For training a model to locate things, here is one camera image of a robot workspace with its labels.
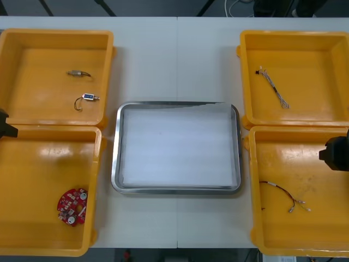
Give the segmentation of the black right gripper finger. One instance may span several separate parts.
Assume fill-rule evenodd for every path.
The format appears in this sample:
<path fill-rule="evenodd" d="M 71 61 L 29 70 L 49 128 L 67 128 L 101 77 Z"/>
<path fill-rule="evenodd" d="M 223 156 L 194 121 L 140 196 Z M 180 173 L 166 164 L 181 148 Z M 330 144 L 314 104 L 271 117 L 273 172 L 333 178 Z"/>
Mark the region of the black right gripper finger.
<path fill-rule="evenodd" d="M 326 147 L 337 148 L 338 150 L 348 150 L 348 131 L 345 136 L 336 136 L 330 138 L 326 144 Z"/>
<path fill-rule="evenodd" d="M 319 160 L 324 161 L 332 170 L 348 171 L 348 151 L 327 148 L 319 151 Z"/>

